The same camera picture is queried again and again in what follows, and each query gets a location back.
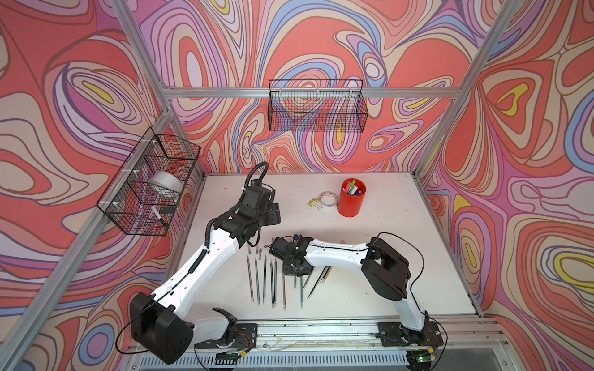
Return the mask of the dark capped pencil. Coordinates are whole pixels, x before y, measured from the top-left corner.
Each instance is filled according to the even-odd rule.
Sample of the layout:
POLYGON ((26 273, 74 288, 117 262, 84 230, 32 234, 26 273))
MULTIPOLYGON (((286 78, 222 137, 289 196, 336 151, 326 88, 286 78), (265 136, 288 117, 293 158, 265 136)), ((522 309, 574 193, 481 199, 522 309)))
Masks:
POLYGON ((275 301, 276 301, 276 306, 278 304, 278 271, 277 271, 277 260, 274 260, 274 269, 275 269, 275 301))

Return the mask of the dark blue pencil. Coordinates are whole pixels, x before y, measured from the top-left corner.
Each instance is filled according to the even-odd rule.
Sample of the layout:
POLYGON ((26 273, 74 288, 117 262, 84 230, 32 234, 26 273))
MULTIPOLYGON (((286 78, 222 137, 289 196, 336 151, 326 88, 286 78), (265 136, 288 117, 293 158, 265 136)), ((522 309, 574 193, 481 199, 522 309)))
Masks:
POLYGON ((263 302, 263 304, 266 303, 266 299, 267 299, 266 289, 267 289, 267 257, 265 256, 264 264, 263 264, 263 284, 262 284, 262 290, 263 290, 262 302, 263 302))

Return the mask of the red capped pencil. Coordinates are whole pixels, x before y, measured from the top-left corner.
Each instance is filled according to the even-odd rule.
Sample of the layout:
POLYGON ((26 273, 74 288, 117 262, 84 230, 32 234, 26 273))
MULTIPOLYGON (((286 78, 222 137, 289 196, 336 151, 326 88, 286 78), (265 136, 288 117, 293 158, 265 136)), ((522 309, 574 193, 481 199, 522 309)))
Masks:
POLYGON ((282 274, 282 304, 283 311, 287 310, 287 297, 286 297, 286 275, 282 274))

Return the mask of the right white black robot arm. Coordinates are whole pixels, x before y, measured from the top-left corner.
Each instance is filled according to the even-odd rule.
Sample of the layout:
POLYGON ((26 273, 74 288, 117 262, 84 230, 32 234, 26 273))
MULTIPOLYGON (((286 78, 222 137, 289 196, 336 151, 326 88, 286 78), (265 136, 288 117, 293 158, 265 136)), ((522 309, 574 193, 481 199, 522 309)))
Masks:
POLYGON ((334 244, 296 234, 288 241, 277 237, 269 252, 282 261, 287 276, 310 275, 315 267, 359 271, 373 291, 390 301, 399 320, 378 324, 376 338, 383 346, 444 346, 445 332, 417 303, 408 260, 380 237, 364 244, 334 244))

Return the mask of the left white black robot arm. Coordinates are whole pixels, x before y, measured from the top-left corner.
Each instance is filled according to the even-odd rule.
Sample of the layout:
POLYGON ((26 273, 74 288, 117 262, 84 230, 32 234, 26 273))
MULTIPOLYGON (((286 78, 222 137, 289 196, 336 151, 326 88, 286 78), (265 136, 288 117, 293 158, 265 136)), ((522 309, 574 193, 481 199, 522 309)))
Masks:
POLYGON ((269 164, 260 162, 250 171, 238 202, 208 222, 204 244, 178 272, 151 294, 138 293, 131 300, 125 327, 134 341, 165 364, 175 363, 193 344, 228 347, 235 343, 237 320, 230 312, 214 308, 202 318, 187 315, 228 258, 259 237, 263 227, 280 224, 275 190, 263 183, 268 170, 269 164))

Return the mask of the yellow black capped pencil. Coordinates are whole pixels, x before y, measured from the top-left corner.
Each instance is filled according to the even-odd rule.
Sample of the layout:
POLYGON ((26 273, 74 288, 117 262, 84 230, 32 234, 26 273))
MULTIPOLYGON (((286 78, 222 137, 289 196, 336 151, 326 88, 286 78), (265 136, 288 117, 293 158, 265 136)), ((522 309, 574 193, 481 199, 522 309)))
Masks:
POLYGON ((328 276, 329 276, 329 274, 330 274, 331 271, 332 271, 332 267, 327 267, 326 268, 325 273, 323 274, 321 283, 324 283, 327 280, 327 278, 328 278, 328 276))

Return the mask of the yellow binder clip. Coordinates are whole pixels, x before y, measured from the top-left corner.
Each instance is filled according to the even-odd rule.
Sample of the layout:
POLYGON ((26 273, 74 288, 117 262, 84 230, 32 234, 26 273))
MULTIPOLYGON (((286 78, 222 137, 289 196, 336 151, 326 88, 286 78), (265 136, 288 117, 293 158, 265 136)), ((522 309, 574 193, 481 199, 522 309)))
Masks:
POLYGON ((321 209, 323 208, 323 205, 321 204, 320 200, 319 200, 319 199, 316 199, 316 198, 314 198, 314 199, 311 199, 311 200, 310 200, 310 201, 307 203, 307 205, 308 205, 309 207, 311 207, 311 208, 315 208, 315 209, 317 209, 317 210, 321 210, 321 209))

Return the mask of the clear tape roll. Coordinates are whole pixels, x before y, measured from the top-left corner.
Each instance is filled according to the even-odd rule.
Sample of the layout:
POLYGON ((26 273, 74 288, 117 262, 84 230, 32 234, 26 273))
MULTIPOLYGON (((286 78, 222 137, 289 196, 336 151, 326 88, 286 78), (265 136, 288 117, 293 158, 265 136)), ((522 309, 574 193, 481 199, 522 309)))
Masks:
POLYGON ((324 192, 320 194, 318 200, 323 209, 329 210, 338 205, 339 196, 336 193, 324 192))

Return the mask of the red pen cup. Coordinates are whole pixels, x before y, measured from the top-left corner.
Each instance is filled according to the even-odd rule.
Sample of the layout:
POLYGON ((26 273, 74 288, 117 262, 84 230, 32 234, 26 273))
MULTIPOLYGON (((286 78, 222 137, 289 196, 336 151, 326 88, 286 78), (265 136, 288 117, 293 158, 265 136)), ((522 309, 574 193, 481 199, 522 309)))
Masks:
POLYGON ((339 202, 337 205, 338 213, 345 217, 355 217, 360 213, 364 197, 367 192, 366 185, 356 178, 349 178, 343 181, 340 187, 339 202), (356 180, 356 192, 353 195, 348 194, 348 190, 353 180, 356 180))

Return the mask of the green marker in cup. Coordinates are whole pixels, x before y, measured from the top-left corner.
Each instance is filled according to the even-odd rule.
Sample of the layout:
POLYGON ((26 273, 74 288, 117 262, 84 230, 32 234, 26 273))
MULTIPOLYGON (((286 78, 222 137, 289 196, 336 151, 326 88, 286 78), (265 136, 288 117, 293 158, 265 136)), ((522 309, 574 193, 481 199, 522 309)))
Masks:
POLYGON ((356 188, 357 188, 356 183, 357 183, 357 181, 354 179, 353 182, 351 183, 349 190, 348 190, 349 195, 353 195, 356 192, 356 188))

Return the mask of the white marker in basket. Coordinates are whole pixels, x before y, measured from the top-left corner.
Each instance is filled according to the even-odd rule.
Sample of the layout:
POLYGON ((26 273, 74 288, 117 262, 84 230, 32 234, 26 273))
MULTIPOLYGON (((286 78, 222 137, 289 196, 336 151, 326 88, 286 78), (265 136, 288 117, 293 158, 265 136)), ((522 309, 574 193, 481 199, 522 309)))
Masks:
POLYGON ((151 210, 155 214, 155 216, 159 222, 161 222, 162 224, 166 224, 162 214, 159 212, 159 210, 157 209, 156 206, 151 206, 151 210))

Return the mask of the white tape roll in basket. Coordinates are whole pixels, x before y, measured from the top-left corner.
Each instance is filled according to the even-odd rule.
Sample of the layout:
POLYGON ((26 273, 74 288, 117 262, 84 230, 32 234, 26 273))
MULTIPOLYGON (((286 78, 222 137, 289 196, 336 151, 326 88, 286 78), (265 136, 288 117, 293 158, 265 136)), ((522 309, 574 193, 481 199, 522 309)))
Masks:
POLYGON ((173 198, 183 191, 182 182, 171 173, 158 171, 149 180, 151 188, 160 196, 173 198))

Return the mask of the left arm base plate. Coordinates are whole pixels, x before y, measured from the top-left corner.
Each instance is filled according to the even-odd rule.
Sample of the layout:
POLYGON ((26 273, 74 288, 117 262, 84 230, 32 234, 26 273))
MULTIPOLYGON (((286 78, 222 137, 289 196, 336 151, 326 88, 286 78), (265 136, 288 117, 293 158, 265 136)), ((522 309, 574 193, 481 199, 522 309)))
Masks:
POLYGON ((196 349, 220 349, 222 351, 241 350, 248 351, 257 345, 258 324, 239 323, 232 330, 225 332, 219 340, 207 340, 195 343, 196 349))

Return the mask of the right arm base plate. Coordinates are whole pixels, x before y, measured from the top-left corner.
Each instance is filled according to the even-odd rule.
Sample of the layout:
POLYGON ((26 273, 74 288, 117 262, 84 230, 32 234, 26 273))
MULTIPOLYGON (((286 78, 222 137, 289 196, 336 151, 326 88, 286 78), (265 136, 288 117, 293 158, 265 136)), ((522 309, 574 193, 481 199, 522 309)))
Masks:
POLYGON ((400 322, 379 322, 375 337, 383 347, 437 348, 444 345, 442 332, 433 321, 426 322, 420 331, 407 329, 400 322))

